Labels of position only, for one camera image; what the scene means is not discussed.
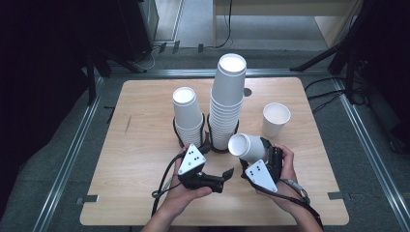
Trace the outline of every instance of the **paper cup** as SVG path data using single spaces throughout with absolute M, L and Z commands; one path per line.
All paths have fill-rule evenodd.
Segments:
M 173 94 L 176 124 L 183 129 L 192 129 L 202 121 L 196 94 L 190 87 L 181 87 Z
M 262 132 L 268 137 L 279 134 L 283 126 L 290 120 L 289 109 L 277 102 L 269 103 L 263 109 Z
M 240 55 L 228 53 L 220 57 L 212 87 L 212 97 L 222 105 L 235 105 L 244 97 L 247 61 Z
M 266 160 L 266 150 L 260 136 L 236 133 L 230 137 L 228 149 L 233 156 L 250 163 Z

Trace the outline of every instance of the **table top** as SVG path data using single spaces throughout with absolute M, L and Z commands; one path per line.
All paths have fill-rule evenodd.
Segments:
M 213 81 L 130 80 L 124 84 L 88 191 L 99 200 L 84 203 L 82 224 L 144 225 L 150 219 L 154 203 L 151 193 L 158 189 L 165 168 L 180 151 L 172 127 L 172 94 L 179 87 L 191 87 L 202 112 L 208 115 Z M 243 101 L 238 132 L 263 136 L 263 107 L 269 102 L 285 104 L 292 117 L 278 136 L 269 139 L 295 153 L 299 184 L 308 192 L 311 206 L 323 223 L 346 224 L 349 216 L 343 200 L 330 200 L 328 196 L 339 188 L 300 79 L 247 78 L 245 87 L 251 89 L 251 95 Z M 212 151 L 205 157 L 205 173 L 221 176 L 234 167 L 233 177 L 225 183 L 223 193 L 191 202 L 173 225 L 296 224 L 293 217 L 272 200 L 256 194 L 240 177 L 238 159 Z

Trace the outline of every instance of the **white cup stack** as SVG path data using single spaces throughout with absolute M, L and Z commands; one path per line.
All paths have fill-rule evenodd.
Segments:
M 220 57 L 211 89 L 209 127 L 214 148 L 226 150 L 237 129 L 244 100 L 247 62 L 237 54 Z
M 173 101 L 175 130 L 183 145 L 192 143 L 196 147 L 200 147 L 205 141 L 205 130 L 202 127 L 203 115 L 195 92 L 190 87 L 178 88 L 174 91 Z

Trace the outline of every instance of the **white triangular marker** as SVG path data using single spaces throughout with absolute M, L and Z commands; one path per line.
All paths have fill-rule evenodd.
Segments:
M 272 180 L 271 174 L 269 174 L 268 168 L 262 159 L 250 166 L 245 173 L 256 185 L 259 185 L 272 192 L 277 192 L 278 188 Z
M 178 175 L 183 175 L 195 167 L 205 163 L 206 159 L 202 156 L 202 153 L 195 147 L 195 145 L 191 144 L 185 154 L 184 160 L 181 163 L 180 169 L 178 170 Z

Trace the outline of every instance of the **person's left hand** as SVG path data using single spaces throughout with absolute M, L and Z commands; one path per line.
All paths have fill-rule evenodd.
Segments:
M 185 152 L 190 144 L 184 146 L 179 154 Z M 186 189 L 178 180 L 178 170 L 181 165 L 182 159 L 177 159 L 174 165 L 174 172 L 172 176 L 172 181 L 170 188 L 178 186 L 171 189 L 165 197 L 159 211 L 163 210 L 176 218 L 182 214 L 185 208 L 191 203 L 192 200 L 204 197 L 212 193 L 211 188 L 203 187 L 195 190 Z

